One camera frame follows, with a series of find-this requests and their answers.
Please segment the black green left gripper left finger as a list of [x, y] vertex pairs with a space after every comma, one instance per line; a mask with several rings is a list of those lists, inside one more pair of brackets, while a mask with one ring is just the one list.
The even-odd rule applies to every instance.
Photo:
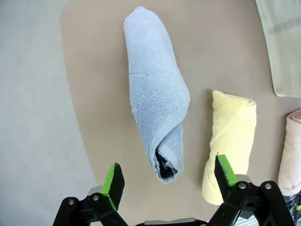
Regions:
[[114, 163], [101, 188], [81, 201], [76, 197], [62, 200], [53, 225], [89, 226], [100, 222], [103, 226], [126, 226], [127, 223], [118, 214], [124, 186], [121, 166]]

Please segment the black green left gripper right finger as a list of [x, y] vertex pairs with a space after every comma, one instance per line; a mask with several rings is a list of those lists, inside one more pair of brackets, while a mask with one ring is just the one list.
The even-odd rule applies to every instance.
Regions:
[[222, 194], [219, 206], [208, 226], [233, 226], [238, 218], [255, 217], [260, 226], [293, 226], [294, 220], [282, 193], [274, 181], [260, 186], [239, 181], [225, 155], [215, 158], [214, 174]]

